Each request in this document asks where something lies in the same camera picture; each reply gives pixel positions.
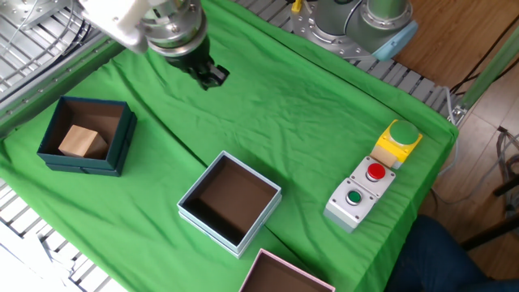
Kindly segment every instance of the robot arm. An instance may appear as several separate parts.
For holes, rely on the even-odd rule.
[[[294,33],[343,58],[389,60],[418,30],[409,0],[296,1]]]
[[[207,90],[229,72],[209,55],[207,20],[199,0],[79,0],[83,15],[136,53],[148,47]]]

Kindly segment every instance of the green cloth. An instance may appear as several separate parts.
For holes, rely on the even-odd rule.
[[[127,101],[139,122],[121,178],[59,173],[36,155],[54,105],[3,141],[4,178],[131,291],[237,291],[263,247],[338,291],[381,291],[457,129],[405,92],[227,0],[204,2],[211,54],[230,76],[207,92],[153,53],[119,54],[70,96]],[[423,139],[363,223],[323,216],[335,188],[395,118]],[[176,203],[221,150],[281,186],[240,260]]]

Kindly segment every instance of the green tablecloth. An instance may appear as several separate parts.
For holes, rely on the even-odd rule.
[[[4,178],[59,233],[132,291],[237,291],[260,247],[338,291],[384,288],[457,130],[408,94],[227,0],[204,2],[212,56],[231,75],[203,91],[153,52],[125,51],[69,95],[127,101],[139,119],[123,176],[53,172],[36,155],[54,105],[3,141]],[[394,118],[424,137],[352,234],[323,216]],[[221,150],[282,188],[236,260],[176,203]]]

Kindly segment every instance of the metal frame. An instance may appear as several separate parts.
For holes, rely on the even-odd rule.
[[[123,292],[116,281],[41,219],[15,191],[0,179],[0,224],[20,237],[36,233],[44,247],[75,262],[70,279],[85,292]]]

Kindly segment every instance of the metal rack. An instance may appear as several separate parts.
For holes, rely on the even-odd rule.
[[[0,9],[0,138],[66,90],[48,92],[64,84],[73,86],[66,80],[76,73],[95,70],[86,66],[90,61],[106,62],[122,50],[117,42],[84,21],[79,6],[71,3],[30,29],[20,29],[14,38],[18,26]],[[30,114],[20,114],[25,108]]]
[[[0,14],[0,101],[23,86],[24,78],[31,79],[55,62],[76,36],[84,36],[88,26],[82,21],[66,7],[29,30],[20,29],[6,47],[18,27]]]
[[[124,292],[116,281],[81,253],[72,243],[41,219],[7,184],[0,179],[0,224],[20,237],[35,233],[43,246],[74,261],[70,279],[85,292]]]

